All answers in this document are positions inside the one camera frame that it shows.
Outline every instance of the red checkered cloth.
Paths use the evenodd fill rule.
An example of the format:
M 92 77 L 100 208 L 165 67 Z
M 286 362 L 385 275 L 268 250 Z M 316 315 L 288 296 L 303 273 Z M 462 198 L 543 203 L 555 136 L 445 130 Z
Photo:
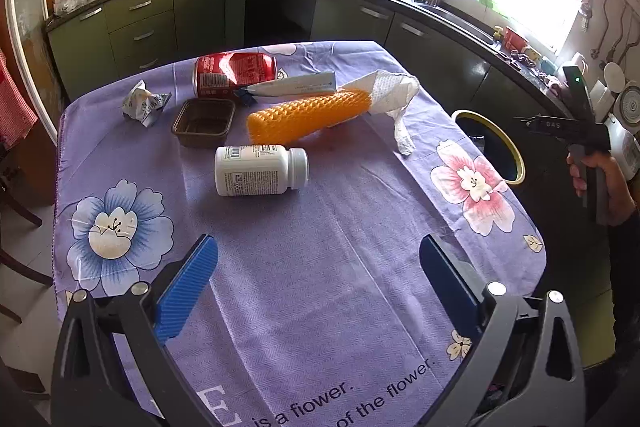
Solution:
M 0 50 L 0 141 L 11 149 L 38 121 L 38 117 L 15 87 L 6 68 L 6 57 Z

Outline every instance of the purple tablecloth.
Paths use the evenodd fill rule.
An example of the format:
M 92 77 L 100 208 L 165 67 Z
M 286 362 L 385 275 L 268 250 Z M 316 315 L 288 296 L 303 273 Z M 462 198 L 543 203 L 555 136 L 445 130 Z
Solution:
M 406 73 L 373 42 L 260 50 L 284 74 L 332 70 L 338 85 L 378 69 Z M 60 316 L 69 292 L 114 295 L 151 281 L 207 232 L 218 267 L 167 346 L 221 423 L 413 426 L 470 347 L 420 269 L 420 240 L 439 234 L 485 280 L 524 295 L 545 266 L 540 234 L 423 90 L 404 117 L 411 156 L 397 152 L 391 118 L 365 114 L 296 143 L 309 157 L 304 189 L 221 198 L 214 151 L 181 147 L 170 131 L 193 96 L 193 63 L 126 78 L 65 111 L 54 228 Z M 151 128 L 122 117 L 141 78 L 174 94 Z M 248 143 L 248 113 L 236 113 L 228 144 Z M 489 188 L 474 192 L 476 183 Z M 157 412 L 118 345 L 142 406 Z

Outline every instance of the red soda can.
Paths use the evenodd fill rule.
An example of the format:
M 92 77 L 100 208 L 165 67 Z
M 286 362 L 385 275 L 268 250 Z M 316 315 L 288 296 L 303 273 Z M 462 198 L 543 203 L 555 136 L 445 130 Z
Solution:
M 274 80 L 276 60 L 264 53 L 204 55 L 193 68 L 193 92 L 199 98 L 231 98 L 239 87 Z

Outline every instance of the white pill bottle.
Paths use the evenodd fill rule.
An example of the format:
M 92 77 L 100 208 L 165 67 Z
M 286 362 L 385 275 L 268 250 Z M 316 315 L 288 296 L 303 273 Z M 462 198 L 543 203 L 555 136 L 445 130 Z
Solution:
M 304 149 L 282 145 L 218 147 L 215 178 L 220 196 L 282 194 L 306 185 L 309 161 Z

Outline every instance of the orange foam net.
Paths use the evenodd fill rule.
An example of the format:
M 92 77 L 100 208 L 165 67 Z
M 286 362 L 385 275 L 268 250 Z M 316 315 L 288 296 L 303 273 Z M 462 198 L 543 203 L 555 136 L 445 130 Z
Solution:
M 286 144 L 324 127 L 349 120 L 369 109 L 371 97 L 360 89 L 281 103 L 246 119 L 256 145 Z

